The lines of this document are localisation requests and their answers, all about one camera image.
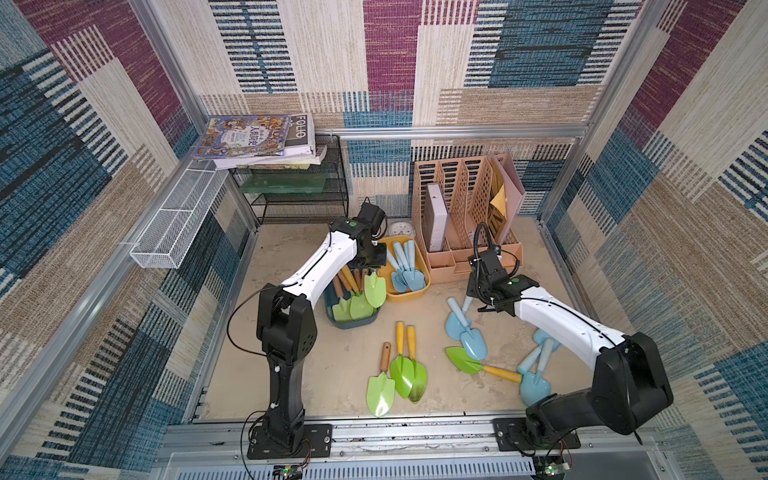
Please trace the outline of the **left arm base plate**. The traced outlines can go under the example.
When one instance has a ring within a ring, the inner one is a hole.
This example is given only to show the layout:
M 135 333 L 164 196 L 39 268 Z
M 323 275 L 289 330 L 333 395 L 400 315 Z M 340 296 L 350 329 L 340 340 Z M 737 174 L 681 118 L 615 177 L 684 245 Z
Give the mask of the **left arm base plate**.
M 333 425 L 303 424 L 286 438 L 256 424 L 248 432 L 248 460 L 280 460 L 328 458 L 331 454 Z

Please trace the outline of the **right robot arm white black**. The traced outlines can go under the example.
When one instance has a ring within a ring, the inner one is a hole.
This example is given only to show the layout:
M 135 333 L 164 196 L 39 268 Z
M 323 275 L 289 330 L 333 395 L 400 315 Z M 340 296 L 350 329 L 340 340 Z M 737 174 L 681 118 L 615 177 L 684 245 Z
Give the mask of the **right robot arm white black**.
M 543 330 L 593 372 L 589 388 L 550 394 L 526 409 L 522 438 L 529 446 L 558 445 L 582 427 L 629 435 L 673 404 L 661 355 L 648 335 L 625 334 L 572 309 L 535 280 L 508 273 L 491 249 L 469 263 L 469 296 Z

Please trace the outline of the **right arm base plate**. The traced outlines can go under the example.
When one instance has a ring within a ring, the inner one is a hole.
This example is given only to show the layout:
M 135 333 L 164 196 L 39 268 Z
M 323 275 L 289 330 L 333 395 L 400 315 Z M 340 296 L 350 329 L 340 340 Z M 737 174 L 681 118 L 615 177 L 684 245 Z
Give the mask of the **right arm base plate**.
M 494 436 L 500 451 L 515 451 L 534 455 L 546 452 L 561 444 L 569 449 L 579 449 L 582 444 L 575 431 L 568 434 L 552 432 L 535 426 L 525 417 L 501 417 L 492 420 Z

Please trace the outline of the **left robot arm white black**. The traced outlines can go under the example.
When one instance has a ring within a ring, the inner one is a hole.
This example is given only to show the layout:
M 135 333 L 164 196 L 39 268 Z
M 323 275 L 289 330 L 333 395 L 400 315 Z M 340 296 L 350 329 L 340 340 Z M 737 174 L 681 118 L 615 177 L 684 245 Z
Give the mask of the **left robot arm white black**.
M 314 307 L 343 267 L 377 269 L 386 264 L 377 240 L 386 214 L 370 202 L 352 218 L 339 218 L 317 250 L 291 276 L 259 292 L 257 339 L 269 366 L 269 407 L 256 429 L 261 448 L 295 455 L 305 440 L 303 362 L 317 341 Z

